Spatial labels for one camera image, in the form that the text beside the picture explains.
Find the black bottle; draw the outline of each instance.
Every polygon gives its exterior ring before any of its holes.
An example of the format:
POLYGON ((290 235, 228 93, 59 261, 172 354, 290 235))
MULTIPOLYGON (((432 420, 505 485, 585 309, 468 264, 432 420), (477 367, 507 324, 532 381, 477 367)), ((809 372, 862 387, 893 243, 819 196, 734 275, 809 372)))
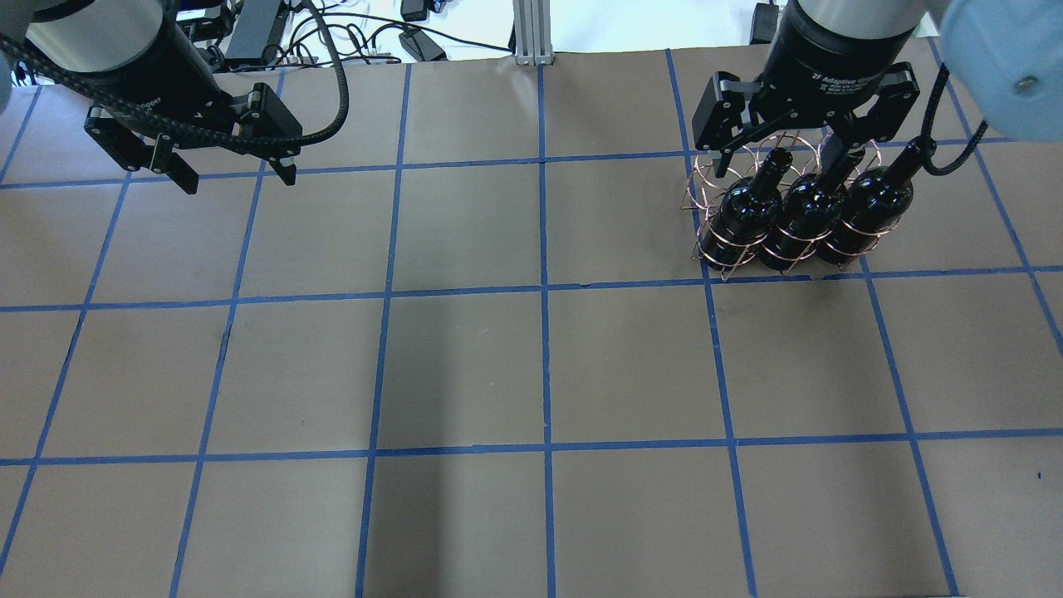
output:
POLYGON ((775 148, 756 175, 743 176, 727 189, 698 239, 710 268, 729 270, 753 259, 757 242, 779 213, 779 181, 792 161, 789 151, 775 148))
POLYGON ((842 207, 842 217, 830 235, 820 242, 815 254, 828 263, 844 268, 874 249, 878 238, 888 233, 912 204, 912 176, 923 166, 926 151, 912 141, 890 166, 871 168, 857 176, 842 207))
POLYGON ((803 174, 794 181, 782 201, 782 211, 760 245, 760 260, 780 272, 811 254, 816 239, 834 225, 847 193, 845 178, 863 160, 860 148, 846 152, 819 174, 803 174))

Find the wine bottle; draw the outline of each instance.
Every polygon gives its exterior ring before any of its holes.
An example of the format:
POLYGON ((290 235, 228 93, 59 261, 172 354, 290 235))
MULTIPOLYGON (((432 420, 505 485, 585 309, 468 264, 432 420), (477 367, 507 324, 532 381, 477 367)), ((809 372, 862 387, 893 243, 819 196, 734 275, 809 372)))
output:
POLYGON ((845 178, 865 155, 863 148, 839 155, 819 174, 803 174, 782 201, 782 211, 760 246, 760 260, 786 272, 812 254, 813 245, 834 225, 845 203, 845 178))
POLYGON ((874 249, 879 237, 893 229, 912 204, 912 176, 923 166, 927 151, 933 148, 909 142, 890 166, 870 168, 857 176, 842 206, 842 216, 815 254, 844 268, 874 249))
POLYGON ((756 175, 743 176, 727 189, 698 239, 710 268, 730 270, 753 259, 757 243, 779 213, 779 181, 792 161, 788 150, 775 148, 756 175))

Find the screw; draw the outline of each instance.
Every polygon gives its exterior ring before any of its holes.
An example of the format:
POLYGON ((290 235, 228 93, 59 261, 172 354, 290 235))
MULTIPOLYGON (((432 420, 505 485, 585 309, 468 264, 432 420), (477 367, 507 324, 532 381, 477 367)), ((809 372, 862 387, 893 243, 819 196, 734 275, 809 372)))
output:
POLYGON ((1034 86, 1036 86, 1036 84, 1040 83, 1040 82, 1041 81, 1037 80, 1036 76, 1033 76, 1032 74, 1029 74, 1029 75, 1024 76, 1024 78, 1022 78, 1022 79, 1019 79, 1018 81, 1015 82, 1015 90, 1018 91, 1019 93, 1026 93, 1027 91, 1029 91, 1030 89, 1032 89, 1034 86))

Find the metal frame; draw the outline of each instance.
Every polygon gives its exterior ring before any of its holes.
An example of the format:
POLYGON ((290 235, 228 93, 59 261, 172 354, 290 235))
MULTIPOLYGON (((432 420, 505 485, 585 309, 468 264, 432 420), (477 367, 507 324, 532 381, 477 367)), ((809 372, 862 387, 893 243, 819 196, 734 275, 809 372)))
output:
POLYGON ((513 58, 523 66, 554 64, 550 0, 513 0, 513 58))

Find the bottle neck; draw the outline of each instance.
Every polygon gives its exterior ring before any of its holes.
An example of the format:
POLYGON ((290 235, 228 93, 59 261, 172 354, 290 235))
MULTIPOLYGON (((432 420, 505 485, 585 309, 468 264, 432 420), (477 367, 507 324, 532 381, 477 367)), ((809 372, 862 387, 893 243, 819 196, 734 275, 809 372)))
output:
POLYGON ((893 186, 904 186, 923 167, 924 149, 915 142, 908 143, 893 164, 885 169, 882 180, 893 186))
POLYGON ((827 168, 816 178, 816 184, 826 192, 834 192, 838 190, 838 187, 842 186, 842 183, 853 172, 853 169, 863 161, 866 153, 866 150, 863 148, 846 152, 841 158, 834 160, 833 164, 827 165, 827 168))
POLYGON ((773 149, 749 183, 749 194, 760 201, 770 198, 792 163, 793 156, 789 151, 782 148, 773 149))

